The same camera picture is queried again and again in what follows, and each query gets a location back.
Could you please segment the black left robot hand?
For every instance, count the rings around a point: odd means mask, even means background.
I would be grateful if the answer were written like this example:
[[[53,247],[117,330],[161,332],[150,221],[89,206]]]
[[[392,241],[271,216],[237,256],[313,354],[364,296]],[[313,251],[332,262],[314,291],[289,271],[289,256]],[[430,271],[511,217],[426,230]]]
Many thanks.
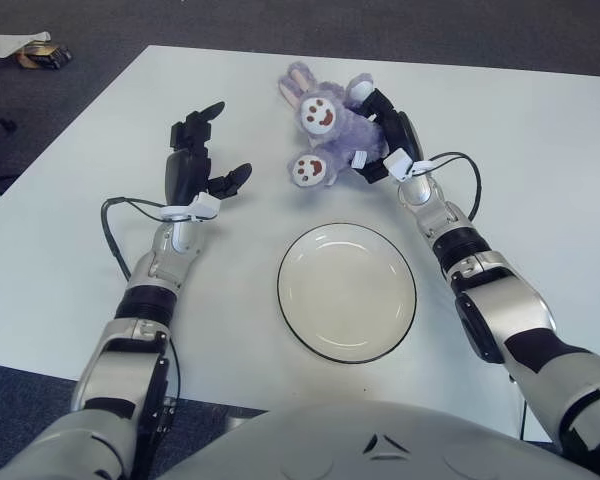
[[[193,111],[184,121],[172,125],[166,160],[165,198],[168,206],[189,205],[201,192],[224,200],[238,194],[249,180],[252,165],[244,163],[224,176],[211,177],[211,157],[206,142],[211,138],[211,122],[224,110],[223,101],[201,111]]]

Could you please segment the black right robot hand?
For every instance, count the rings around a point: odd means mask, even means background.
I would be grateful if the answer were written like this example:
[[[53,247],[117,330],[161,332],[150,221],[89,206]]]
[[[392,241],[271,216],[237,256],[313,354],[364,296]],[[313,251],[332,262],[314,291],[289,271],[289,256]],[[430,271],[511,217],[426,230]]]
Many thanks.
[[[382,154],[381,159],[368,163],[358,171],[369,184],[378,182],[389,175],[382,161],[391,153],[402,148],[414,161],[423,160],[422,148],[414,127],[408,116],[394,108],[391,101],[379,90],[375,89],[355,112],[369,119],[375,116],[374,123],[379,125],[388,146],[389,152]]]

